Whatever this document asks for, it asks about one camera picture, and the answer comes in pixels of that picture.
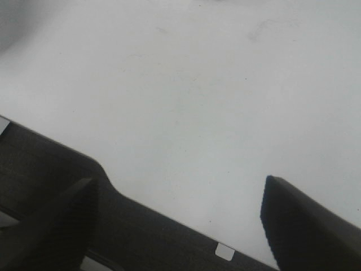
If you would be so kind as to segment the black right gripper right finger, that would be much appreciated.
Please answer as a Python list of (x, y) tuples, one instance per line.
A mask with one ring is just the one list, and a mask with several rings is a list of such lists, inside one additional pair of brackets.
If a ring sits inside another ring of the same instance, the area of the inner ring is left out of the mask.
[(360, 229), (267, 176), (260, 218), (280, 270), (360, 270)]

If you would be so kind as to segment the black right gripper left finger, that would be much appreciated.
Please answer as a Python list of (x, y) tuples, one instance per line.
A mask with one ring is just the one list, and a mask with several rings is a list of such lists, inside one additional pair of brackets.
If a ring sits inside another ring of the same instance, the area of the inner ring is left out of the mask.
[(80, 270), (98, 221), (98, 181), (77, 181), (1, 234), (1, 270)]

